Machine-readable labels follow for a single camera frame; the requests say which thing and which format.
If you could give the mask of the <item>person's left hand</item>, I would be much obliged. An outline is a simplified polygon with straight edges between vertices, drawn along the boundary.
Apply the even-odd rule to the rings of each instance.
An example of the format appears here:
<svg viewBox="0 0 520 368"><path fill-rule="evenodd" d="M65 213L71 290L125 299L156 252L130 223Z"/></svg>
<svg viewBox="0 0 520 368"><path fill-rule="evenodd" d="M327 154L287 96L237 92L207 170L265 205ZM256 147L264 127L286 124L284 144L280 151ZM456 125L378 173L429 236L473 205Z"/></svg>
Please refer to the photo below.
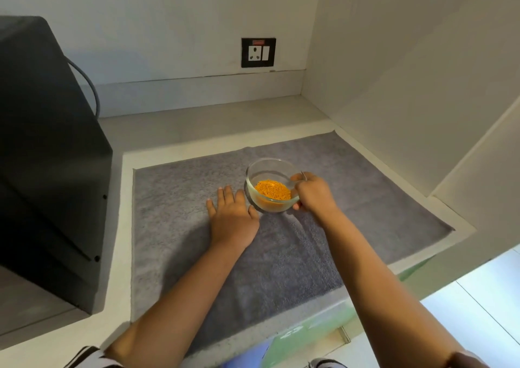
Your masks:
<svg viewBox="0 0 520 368"><path fill-rule="evenodd" d="M218 213L210 219L211 246L226 246L242 254L249 247L259 230L259 222L252 221L248 215L245 194L242 189L233 191L236 207L225 209L224 187L217 190L216 205Z"/></svg>

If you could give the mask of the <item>clear glass bowl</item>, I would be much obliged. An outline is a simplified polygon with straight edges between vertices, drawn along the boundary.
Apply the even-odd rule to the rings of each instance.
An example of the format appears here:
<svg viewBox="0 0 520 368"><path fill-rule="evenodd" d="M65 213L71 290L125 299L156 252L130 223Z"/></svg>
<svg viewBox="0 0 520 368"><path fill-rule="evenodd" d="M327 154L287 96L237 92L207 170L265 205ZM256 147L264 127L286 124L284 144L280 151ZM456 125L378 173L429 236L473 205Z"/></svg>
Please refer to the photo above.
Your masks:
<svg viewBox="0 0 520 368"><path fill-rule="evenodd" d="M291 176L301 173L293 164L288 161L276 158L261 158L251 163L246 170L245 189L250 201L263 212L281 213L292 208L298 200L295 191L295 183L291 181ZM292 199L287 201L277 201L264 197L255 190L257 182L262 180L275 180L287 186L292 193Z"/></svg>

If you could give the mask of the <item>person's right hand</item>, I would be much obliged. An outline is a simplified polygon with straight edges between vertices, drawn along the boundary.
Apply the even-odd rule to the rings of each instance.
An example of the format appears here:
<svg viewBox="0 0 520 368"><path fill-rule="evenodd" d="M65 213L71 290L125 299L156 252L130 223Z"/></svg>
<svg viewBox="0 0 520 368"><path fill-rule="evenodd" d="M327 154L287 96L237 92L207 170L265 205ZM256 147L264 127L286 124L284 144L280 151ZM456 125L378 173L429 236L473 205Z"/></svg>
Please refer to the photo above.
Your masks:
<svg viewBox="0 0 520 368"><path fill-rule="evenodd" d="M295 183L296 194L304 204L305 211L322 226L323 221L339 212L339 208L327 182L311 172L307 172L307 176L308 181L301 181L301 173L294 174L291 181Z"/></svg>

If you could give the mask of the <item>person's right forearm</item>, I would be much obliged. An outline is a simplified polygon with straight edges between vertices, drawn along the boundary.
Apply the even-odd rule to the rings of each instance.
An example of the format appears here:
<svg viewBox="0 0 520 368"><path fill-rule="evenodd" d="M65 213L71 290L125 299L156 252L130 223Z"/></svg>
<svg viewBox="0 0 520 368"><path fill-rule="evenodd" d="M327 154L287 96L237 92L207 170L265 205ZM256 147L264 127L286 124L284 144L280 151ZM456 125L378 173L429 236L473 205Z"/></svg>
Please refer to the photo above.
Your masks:
<svg viewBox="0 0 520 368"><path fill-rule="evenodd" d="M463 348L337 208L315 214L380 368L462 368Z"/></svg>

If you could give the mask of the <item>white cabinet panel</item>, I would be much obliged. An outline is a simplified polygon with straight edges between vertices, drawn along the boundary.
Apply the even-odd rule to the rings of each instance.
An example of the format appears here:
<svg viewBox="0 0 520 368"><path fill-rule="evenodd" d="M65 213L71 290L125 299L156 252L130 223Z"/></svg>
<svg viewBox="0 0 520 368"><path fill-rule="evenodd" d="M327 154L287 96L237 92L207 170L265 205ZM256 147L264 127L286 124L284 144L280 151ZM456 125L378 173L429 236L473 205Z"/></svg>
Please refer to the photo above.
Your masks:
<svg viewBox="0 0 520 368"><path fill-rule="evenodd" d="M471 271L520 244L520 96L434 190L476 232L439 256Z"/></svg>

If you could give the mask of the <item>black wall socket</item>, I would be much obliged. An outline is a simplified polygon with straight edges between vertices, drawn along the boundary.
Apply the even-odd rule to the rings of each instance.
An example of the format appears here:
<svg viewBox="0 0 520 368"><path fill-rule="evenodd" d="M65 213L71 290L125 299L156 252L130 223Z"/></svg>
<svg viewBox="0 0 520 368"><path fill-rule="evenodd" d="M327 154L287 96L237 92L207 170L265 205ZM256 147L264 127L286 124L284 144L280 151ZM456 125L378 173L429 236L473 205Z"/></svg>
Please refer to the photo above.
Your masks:
<svg viewBox="0 0 520 368"><path fill-rule="evenodd" d="M241 68L267 68L275 63L277 39L242 38Z"/></svg>

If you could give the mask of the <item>black microwave oven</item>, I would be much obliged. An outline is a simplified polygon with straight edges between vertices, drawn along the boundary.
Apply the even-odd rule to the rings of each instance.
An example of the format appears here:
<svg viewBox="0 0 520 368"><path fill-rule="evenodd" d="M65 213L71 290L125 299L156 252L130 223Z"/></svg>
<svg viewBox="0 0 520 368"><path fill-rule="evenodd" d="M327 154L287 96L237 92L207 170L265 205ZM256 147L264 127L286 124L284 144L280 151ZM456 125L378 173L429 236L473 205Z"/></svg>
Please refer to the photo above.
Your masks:
<svg viewBox="0 0 520 368"><path fill-rule="evenodd" d="M112 155L48 22L0 16L0 266L86 314Z"/></svg>

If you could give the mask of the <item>grey towel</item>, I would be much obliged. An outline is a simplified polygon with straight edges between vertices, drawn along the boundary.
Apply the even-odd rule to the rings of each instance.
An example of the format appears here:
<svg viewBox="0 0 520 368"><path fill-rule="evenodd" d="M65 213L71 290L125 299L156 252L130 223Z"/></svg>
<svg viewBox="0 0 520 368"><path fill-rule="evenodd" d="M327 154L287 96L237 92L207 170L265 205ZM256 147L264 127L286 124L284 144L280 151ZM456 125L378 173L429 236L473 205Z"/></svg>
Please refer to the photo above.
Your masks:
<svg viewBox="0 0 520 368"><path fill-rule="evenodd" d="M143 315L206 252L205 201L246 185L261 158L324 178L342 212L392 264L446 238L442 222L335 131L137 169L133 182L132 320ZM189 354L343 286L321 227L308 212L259 211L260 226L198 331Z"/></svg>

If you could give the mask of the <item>person's left forearm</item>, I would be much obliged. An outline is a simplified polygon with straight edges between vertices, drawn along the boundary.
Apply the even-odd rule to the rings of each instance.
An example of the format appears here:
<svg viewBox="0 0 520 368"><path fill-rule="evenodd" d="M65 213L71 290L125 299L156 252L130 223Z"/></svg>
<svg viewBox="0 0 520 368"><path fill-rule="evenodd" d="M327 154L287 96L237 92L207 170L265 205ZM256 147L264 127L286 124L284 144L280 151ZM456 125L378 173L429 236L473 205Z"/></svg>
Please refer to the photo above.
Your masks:
<svg viewBox="0 0 520 368"><path fill-rule="evenodd" d="M183 277L105 350L125 368L178 368L231 270L254 236L211 243Z"/></svg>

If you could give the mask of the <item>orange crunchy snack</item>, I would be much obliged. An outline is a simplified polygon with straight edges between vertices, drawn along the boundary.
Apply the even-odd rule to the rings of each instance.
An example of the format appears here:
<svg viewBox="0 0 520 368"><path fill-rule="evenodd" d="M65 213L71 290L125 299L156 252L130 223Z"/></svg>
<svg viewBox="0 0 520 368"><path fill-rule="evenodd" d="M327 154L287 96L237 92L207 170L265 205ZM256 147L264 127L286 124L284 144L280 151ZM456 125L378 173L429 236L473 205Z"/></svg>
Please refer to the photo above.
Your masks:
<svg viewBox="0 0 520 368"><path fill-rule="evenodd" d="M257 182L255 190L266 198L287 201L292 199L291 190L283 183L275 180L262 180Z"/></svg>

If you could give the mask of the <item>striped shirt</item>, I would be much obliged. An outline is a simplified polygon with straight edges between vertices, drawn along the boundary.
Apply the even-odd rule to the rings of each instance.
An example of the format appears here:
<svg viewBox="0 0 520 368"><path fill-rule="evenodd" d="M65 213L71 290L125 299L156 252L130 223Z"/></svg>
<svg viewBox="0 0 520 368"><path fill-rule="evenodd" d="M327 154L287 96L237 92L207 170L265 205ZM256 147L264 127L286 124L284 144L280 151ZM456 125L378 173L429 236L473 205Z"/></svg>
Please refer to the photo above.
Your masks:
<svg viewBox="0 0 520 368"><path fill-rule="evenodd" d="M95 346L83 347L63 368L125 368Z"/></svg>

